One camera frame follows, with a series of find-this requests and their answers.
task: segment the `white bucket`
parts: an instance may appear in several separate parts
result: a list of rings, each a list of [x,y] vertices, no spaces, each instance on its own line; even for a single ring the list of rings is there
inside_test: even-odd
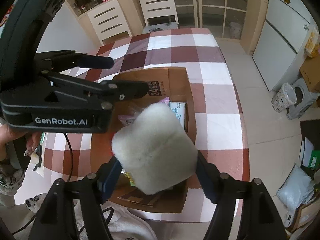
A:
[[[280,113],[297,102],[297,95],[288,83],[284,83],[278,93],[271,100],[273,109]]]
[[[233,39],[240,39],[242,32],[242,25],[239,23],[230,23],[230,37]]]

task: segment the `checkered tablecloth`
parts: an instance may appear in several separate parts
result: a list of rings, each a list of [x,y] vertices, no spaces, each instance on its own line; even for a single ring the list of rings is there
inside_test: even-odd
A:
[[[186,67],[195,105],[196,147],[220,172],[227,172],[239,180],[249,179],[249,151],[239,97],[222,52],[208,29],[142,34],[103,46],[96,55],[113,58],[114,67],[109,70],[76,67],[65,73],[100,82],[133,68]],[[91,134],[68,134],[68,137],[74,154],[72,179],[80,179],[91,172]],[[57,178],[66,179],[69,171],[70,154],[63,134],[48,133],[44,178],[52,183]],[[196,176],[188,180],[188,186],[185,206],[180,214],[131,212],[153,220],[210,221],[215,205],[205,198]],[[241,206],[237,202],[238,215]]]

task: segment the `metal bolt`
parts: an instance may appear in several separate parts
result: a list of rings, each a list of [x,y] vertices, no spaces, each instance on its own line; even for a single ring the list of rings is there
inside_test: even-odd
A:
[[[260,184],[262,183],[262,180],[259,179],[259,178],[254,178],[254,179],[253,179],[253,182],[254,182],[255,184],[257,184],[257,185],[260,185]]]
[[[227,178],[229,178],[229,175],[227,173],[225,173],[225,172],[222,172],[222,173],[220,173],[220,178],[221,179],[227,179]]]
[[[56,184],[57,186],[59,186],[62,182],[64,182],[63,179],[57,179],[56,182],[55,182],[55,184]]]
[[[88,177],[88,179],[95,179],[95,177],[97,177],[97,174],[95,174],[95,173],[89,173],[88,175],[87,175],[87,177]]]
[[[107,101],[104,101],[101,103],[101,107],[103,110],[110,110],[112,109],[112,104]]]
[[[116,84],[109,84],[108,87],[111,88],[111,89],[118,88],[118,86]]]

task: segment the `chair backrest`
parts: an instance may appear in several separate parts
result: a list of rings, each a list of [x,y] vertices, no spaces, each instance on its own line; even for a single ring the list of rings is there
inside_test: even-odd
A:
[[[102,45],[104,39],[125,31],[132,36],[117,0],[108,1],[89,11],[88,17]]]
[[[179,23],[174,0],[140,0],[140,4],[147,26],[148,19],[169,15],[174,15],[176,22]]]

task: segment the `white refrigerator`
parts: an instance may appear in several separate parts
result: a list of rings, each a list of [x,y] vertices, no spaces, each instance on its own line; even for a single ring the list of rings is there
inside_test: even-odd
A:
[[[295,60],[310,26],[311,15],[301,0],[269,0],[263,29],[252,56],[269,91]]]

